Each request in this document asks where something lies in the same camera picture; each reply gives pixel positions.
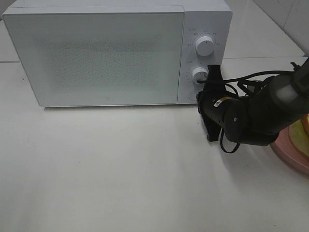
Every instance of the dial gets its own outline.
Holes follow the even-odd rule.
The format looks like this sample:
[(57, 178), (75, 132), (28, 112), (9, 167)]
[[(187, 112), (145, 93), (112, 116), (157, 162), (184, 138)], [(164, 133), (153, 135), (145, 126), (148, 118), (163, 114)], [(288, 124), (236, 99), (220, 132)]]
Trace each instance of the dial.
[(195, 43), (197, 53), (202, 57), (209, 56), (213, 53), (214, 45), (214, 38), (210, 35), (203, 35), (199, 37)]
[(198, 67), (193, 69), (192, 71), (192, 81), (195, 85), (203, 85), (198, 83), (197, 81), (204, 81), (206, 80), (207, 76), (208, 76), (208, 69), (207, 68), (202, 68), (202, 67)]

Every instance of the white microwave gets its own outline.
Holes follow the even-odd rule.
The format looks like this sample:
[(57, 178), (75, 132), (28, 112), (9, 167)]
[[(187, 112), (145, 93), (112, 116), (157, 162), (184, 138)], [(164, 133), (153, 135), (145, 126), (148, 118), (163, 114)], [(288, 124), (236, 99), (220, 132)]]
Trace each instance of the white microwave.
[(40, 106), (193, 104), (224, 0), (17, 0), (2, 15)]

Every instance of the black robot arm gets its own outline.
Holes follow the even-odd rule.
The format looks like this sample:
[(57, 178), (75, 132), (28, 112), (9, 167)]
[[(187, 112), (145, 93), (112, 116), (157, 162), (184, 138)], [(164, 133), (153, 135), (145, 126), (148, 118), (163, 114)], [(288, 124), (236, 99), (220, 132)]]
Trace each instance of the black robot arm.
[[(293, 65), (294, 72), (267, 71), (225, 81), (219, 65), (209, 66), (207, 80), (200, 81), (205, 83), (204, 88), (197, 95), (207, 139), (218, 141), (222, 130), (228, 140), (238, 144), (237, 147), (239, 144), (268, 145), (277, 139), (282, 129), (308, 114), (309, 59), (301, 67)], [(263, 82), (247, 80), (275, 73), (279, 75)], [(225, 86), (235, 81), (245, 96), (239, 97), (237, 92), (226, 90)]]

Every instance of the white knob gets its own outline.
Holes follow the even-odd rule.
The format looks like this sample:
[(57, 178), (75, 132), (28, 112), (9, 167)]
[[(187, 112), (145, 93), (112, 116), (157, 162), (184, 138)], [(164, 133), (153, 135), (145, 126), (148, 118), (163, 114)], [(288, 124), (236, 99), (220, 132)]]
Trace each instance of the white knob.
[(198, 67), (193, 69), (192, 71), (192, 81), (196, 85), (202, 85), (198, 83), (197, 81), (205, 81), (207, 76), (208, 76), (208, 69), (207, 68), (202, 68)]
[(214, 51), (214, 39), (209, 35), (204, 35), (195, 43), (197, 53), (202, 56), (206, 57), (209, 56)]

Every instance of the table surface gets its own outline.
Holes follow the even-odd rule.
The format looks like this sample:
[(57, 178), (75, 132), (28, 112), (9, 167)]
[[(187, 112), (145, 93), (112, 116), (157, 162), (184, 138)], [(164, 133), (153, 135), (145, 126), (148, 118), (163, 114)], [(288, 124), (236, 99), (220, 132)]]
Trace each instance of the table surface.
[[(291, 61), (305, 58), (225, 59), (222, 71)], [(309, 178), (269, 146), (223, 153), (196, 106), (44, 109), (20, 63), (0, 73), (0, 231), (308, 231)]]
[[(227, 0), (233, 18), (224, 58), (302, 57), (304, 52), (252, 1)], [(3, 21), (0, 62), (18, 61)]]

